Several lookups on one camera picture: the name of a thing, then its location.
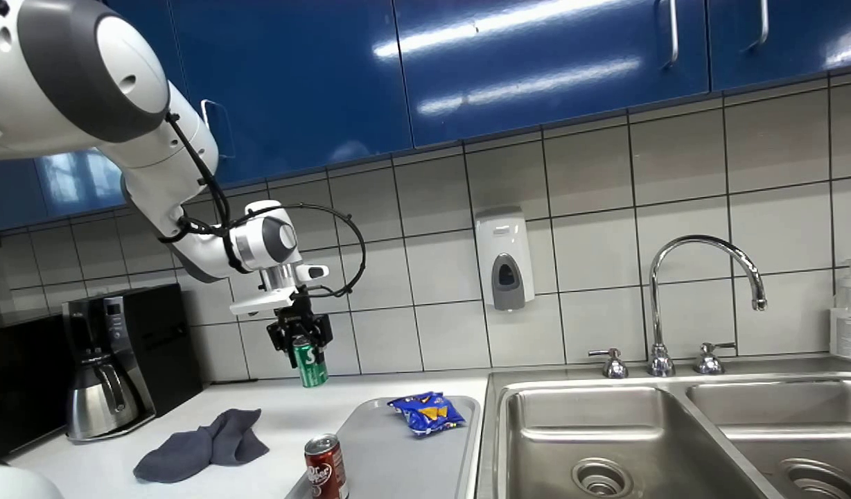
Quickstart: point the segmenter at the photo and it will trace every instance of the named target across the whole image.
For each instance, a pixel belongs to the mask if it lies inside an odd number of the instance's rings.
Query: stainless steel sink
[[[659,387],[522,387],[504,410],[507,496],[759,496]]]
[[[851,499],[851,362],[493,374],[476,499]]]
[[[851,499],[851,380],[712,383],[688,395],[785,496]]]

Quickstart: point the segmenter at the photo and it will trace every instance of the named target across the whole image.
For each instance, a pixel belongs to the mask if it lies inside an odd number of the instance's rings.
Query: green object
[[[302,376],[306,387],[324,385],[331,380],[331,370],[321,361],[315,361],[315,347],[311,340],[293,340],[292,355],[296,361],[296,374]]]

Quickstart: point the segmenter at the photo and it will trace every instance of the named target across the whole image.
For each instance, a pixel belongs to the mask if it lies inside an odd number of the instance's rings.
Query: black appliance
[[[0,462],[63,430],[69,385],[60,315],[0,327]]]
[[[73,441],[126,434],[203,390],[181,284],[78,300],[66,319],[78,361]]]

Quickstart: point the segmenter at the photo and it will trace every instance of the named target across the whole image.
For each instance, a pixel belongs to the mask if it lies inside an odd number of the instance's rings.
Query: sink faucet
[[[649,348],[649,374],[655,376],[670,376],[676,369],[673,369],[673,361],[669,355],[669,347],[665,347],[665,331],[662,331],[662,319],[659,319],[659,306],[658,306],[658,270],[662,269],[662,259],[676,248],[676,247],[688,247],[688,243],[708,243],[708,247],[716,247],[716,248],[723,248],[728,258],[735,258],[735,262],[740,269],[749,270],[749,280],[751,280],[751,304],[755,311],[762,311],[767,301],[766,301],[766,288],[762,288],[762,273],[759,269],[755,265],[755,259],[737,248],[735,243],[723,241],[723,239],[716,239],[716,234],[680,234],[673,241],[669,241],[651,259],[651,270],[649,270],[649,290],[651,290],[651,348]]]

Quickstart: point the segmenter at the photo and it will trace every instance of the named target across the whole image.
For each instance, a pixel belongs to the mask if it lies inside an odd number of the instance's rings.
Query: gray cloth
[[[260,410],[225,410],[209,427],[174,433],[167,444],[144,453],[135,464],[142,483],[181,483],[206,464],[243,464],[266,453],[266,444],[252,433]]]

